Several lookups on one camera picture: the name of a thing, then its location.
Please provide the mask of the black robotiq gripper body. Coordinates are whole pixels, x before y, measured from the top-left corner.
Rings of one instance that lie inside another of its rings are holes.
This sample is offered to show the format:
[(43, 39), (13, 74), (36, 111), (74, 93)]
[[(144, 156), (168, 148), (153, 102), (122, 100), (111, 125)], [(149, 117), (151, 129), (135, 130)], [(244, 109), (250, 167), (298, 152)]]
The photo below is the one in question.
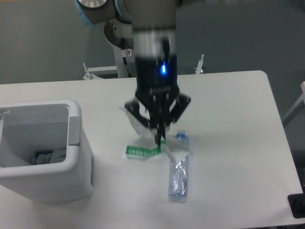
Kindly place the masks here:
[(168, 59), (135, 57), (137, 89), (135, 96), (149, 111), (151, 119), (163, 118), (164, 100), (171, 105), (180, 93), (177, 84), (177, 55)]

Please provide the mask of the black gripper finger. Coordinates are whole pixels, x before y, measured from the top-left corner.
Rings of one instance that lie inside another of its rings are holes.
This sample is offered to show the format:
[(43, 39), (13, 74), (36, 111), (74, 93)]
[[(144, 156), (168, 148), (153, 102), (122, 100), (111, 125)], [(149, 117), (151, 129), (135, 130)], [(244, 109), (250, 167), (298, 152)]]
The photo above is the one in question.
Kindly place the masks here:
[(161, 136), (166, 140), (166, 129), (171, 123), (176, 123), (191, 102), (191, 97), (185, 94), (178, 94), (173, 102), (170, 102), (169, 94), (166, 94), (163, 104), (161, 122)]
[(161, 131), (160, 125), (154, 123), (153, 120), (140, 113), (140, 102), (133, 98), (124, 104), (124, 111), (129, 119), (129, 122), (135, 132), (146, 138), (154, 138), (156, 145), (161, 145)]

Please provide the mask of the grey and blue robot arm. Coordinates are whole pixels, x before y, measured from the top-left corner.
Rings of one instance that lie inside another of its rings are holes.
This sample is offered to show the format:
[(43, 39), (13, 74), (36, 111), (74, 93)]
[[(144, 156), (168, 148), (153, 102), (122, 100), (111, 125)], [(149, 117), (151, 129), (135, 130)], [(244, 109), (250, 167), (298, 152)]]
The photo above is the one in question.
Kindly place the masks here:
[(132, 27), (137, 88), (125, 108), (160, 144), (191, 99), (177, 83), (176, 9), (180, 0), (77, 0), (83, 22), (119, 20)]

